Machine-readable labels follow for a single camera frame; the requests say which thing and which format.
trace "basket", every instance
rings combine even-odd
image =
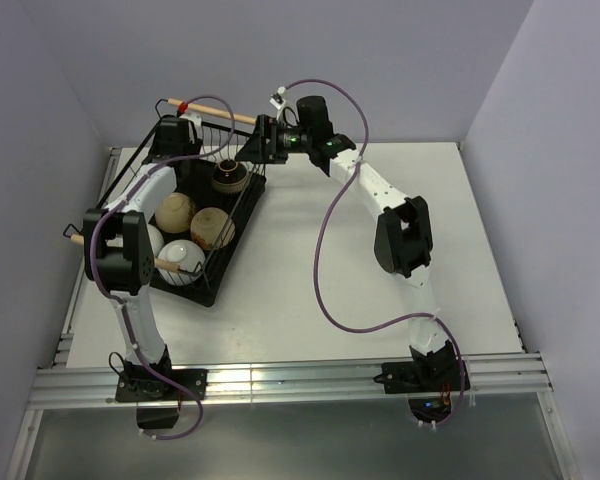
[[[198,136],[202,142],[201,152],[210,151],[217,148],[218,145],[226,141],[228,136],[229,128],[217,125],[209,122],[202,122],[202,126],[198,129]],[[117,183],[123,178],[125,173],[131,169],[133,175],[131,176],[128,183],[131,183],[135,178],[138,165],[135,165],[134,160],[138,156],[137,154],[144,145],[150,139],[152,133],[147,136],[143,144],[138,147],[136,153],[131,157],[130,161],[127,162],[123,170],[118,174],[114,183],[109,187],[107,193],[98,203],[98,207],[104,204],[104,201],[109,196],[109,193],[113,190]],[[223,194],[216,191],[211,184],[211,178],[213,175],[214,168],[217,163],[235,158],[236,153],[239,151],[242,144],[250,136],[249,133],[242,131],[234,131],[234,136],[231,139],[230,145],[224,148],[221,152],[206,157],[205,159],[192,160],[190,165],[190,172],[187,177],[180,178],[176,187],[176,192],[183,193],[190,197],[195,203],[197,209],[203,209],[207,207],[217,207],[225,211],[228,214],[228,219],[225,222],[221,234],[218,236],[214,245],[205,251],[204,262],[198,263],[193,272],[186,272],[181,270],[181,273],[170,273],[167,271],[161,271],[165,275],[171,276],[174,279],[174,283],[181,283],[180,279],[175,279],[177,276],[191,276],[195,278],[192,283],[186,285],[171,285],[166,282],[161,272],[154,269],[153,276],[151,279],[151,286],[165,292],[172,293],[179,297],[186,298],[193,302],[199,303],[205,307],[210,307],[215,303],[216,297],[220,290],[222,279],[226,273],[227,267],[231,262],[231,258],[235,253],[240,239],[242,238],[251,214],[253,213],[258,200],[262,196],[265,190],[266,183],[266,167],[265,165],[251,165],[244,164],[247,167],[248,179],[246,185],[239,193],[234,194]],[[222,246],[225,243],[227,237],[231,234],[230,224],[233,222],[234,233],[233,238],[228,241],[226,246]],[[151,218],[149,223],[156,226],[155,218]],[[170,234],[161,231],[165,244],[178,239],[191,240],[191,234],[189,230],[183,233]]]

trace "gray wall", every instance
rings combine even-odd
[[[79,263],[61,232],[94,200],[104,153],[22,6],[0,0],[0,478]]]
[[[532,0],[22,3],[105,140],[128,146],[160,97],[219,93],[256,115],[307,76],[359,99],[375,141],[462,140]],[[327,93],[338,128],[359,137]]]
[[[523,337],[600,479],[600,0],[536,0],[465,158]]]

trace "black basket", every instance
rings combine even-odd
[[[229,129],[222,125],[202,122],[202,126],[198,128],[198,134],[200,135],[200,140],[202,140],[202,152],[217,148],[218,145],[226,141],[228,132]],[[215,244],[210,250],[204,252],[204,262],[199,263],[193,272],[181,270],[181,273],[176,274],[165,270],[158,271],[155,269],[151,279],[152,287],[192,300],[205,307],[210,307],[215,303],[222,279],[231,258],[238,247],[242,234],[247,227],[249,218],[251,217],[258,200],[264,193],[266,182],[265,165],[245,164],[248,170],[248,179],[245,187],[240,193],[220,193],[212,187],[211,179],[215,165],[222,160],[235,158],[236,153],[249,136],[249,133],[234,131],[234,136],[231,139],[229,146],[224,148],[220,153],[206,157],[204,160],[192,160],[189,175],[186,178],[178,180],[175,191],[184,193],[190,197],[195,203],[197,210],[207,207],[217,207],[228,214],[228,219]],[[124,169],[118,174],[114,184],[108,189],[103,199],[101,199],[99,206],[104,203],[104,200],[108,197],[108,194],[112,191],[113,187],[115,187],[123,177],[124,173],[129,169],[134,173],[129,183],[133,181],[136,169],[132,164],[136,157],[137,155],[134,154],[130,161],[125,165]],[[231,233],[231,222],[233,222],[234,225],[233,238],[226,246],[222,247],[221,245],[225,243],[225,238]],[[155,226],[155,218],[152,217],[149,223]],[[170,234],[163,231],[161,231],[161,233],[165,244],[178,239],[191,240],[189,230],[178,234]],[[186,276],[193,277],[195,280],[186,285],[171,285],[162,278],[161,273],[170,276],[174,283],[182,283],[181,278]]]

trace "table top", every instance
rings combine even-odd
[[[118,171],[132,152],[123,149]],[[431,282],[440,317],[463,354],[522,351],[456,145],[370,144],[365,160],[396,188],[428,202],[434,243]],[[267,179],[213,307],[152,289],[156,323],[173,363],[409,356],[405,323],[352,335],[334,328],[318,308],[313,252],[339,185],[304,156],[267,167]],[[411,311],[404,279],[387,274],[375,260],[375,223],[362,203],[347,194],[332,216],[323,246],[325,303],[336,319],[353,327]],[[124,352],[118,321],[92,282],[83,279],[77,288],[67,367],[106,366],[109,352]]]

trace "bowl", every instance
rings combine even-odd
[[[156,209],[158,228],[166,233],[186,232],[195,214],[193,200],[183,193],[172,193]]]
[[[160,230],[153,225],[147,225],[147,231],[149,232],[149,241],[151,242],[153,256],[157,257],[160,254],[162,247],[164,247],[164,238],[162,238]]]
[[[204,252],[202,249],[193,243],[191,240],[174,240],[167,243],[160,253],[158,258],[168,262],[177,263],[180,269],[189,272],[196,272],[198,264],[204,263]],[[183,273],[172,273],[167,270],[158,269],[162,279],[170,285],[182,286],[193,283],[200,275],[202,269],[198,268],[196,275]]]
[[[218,241],[218,248],[226,247],[235,233],[233,221],[219,208],[203,208],[191,221],[191,239],[205,250],[211,250],[219,236],[222,240]]]
[[[211,186],[220,193],[231,195],[244,190],[248,180],[247,167],[236,160],[223,160],[213,169]]]

